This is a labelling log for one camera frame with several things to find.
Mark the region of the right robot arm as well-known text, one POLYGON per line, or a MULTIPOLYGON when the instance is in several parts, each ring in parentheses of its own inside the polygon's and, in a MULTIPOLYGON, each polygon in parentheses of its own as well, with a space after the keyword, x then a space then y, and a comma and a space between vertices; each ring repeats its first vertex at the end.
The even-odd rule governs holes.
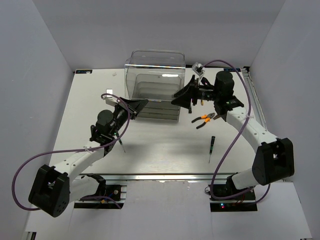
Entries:
POLYGON ((199 100, 212 101, 217 115, 233 126, 255 152, 252 167, 229 176, 224 192, 215 195, 214 187, 210 187, 210 195, 215 200, 236 200, 257 185, 266 186, 295 173, 292 141, 277 137, 251 118, 244 104, 234 95, 234 85, 233 75, 228 71, 219 71, 214 84, 192 77, 173 95, 171 102, 189 109, 199 100))

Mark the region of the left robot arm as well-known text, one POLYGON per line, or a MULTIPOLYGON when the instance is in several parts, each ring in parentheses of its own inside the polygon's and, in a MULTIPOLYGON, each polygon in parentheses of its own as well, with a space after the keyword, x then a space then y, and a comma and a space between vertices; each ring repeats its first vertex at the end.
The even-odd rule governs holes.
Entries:
POLYGON ((82 172, 111 152, 120 139, 119 130, 127 128, 149 101, 129 100, 120 97, 106 103, 114 110, 102 110, 91 125, 88 143, 70 157, 52 166, 44 164, 35 176, 28 201, 56 218, 70 202, 78 200, 108 199, 106 180, 95 173, 82 172))

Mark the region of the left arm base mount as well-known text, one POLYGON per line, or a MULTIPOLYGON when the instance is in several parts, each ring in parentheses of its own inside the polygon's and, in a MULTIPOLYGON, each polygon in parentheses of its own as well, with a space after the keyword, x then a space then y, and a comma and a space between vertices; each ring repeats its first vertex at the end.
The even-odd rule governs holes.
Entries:
POLYGON ((102 195, 85 196, 74 202, 75 209, 120 210, 127 197, 127 186, 107 184, 102 195))

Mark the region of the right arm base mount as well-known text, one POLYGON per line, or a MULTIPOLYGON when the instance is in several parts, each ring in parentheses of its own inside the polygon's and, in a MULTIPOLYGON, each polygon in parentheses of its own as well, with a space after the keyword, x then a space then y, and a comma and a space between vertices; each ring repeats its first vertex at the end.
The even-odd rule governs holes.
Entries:
POLYGON ((237 197, 218 200, 209 197, 211 213, 236 213, 236 212, 256 212, 256 195, 254 190, 237 197))

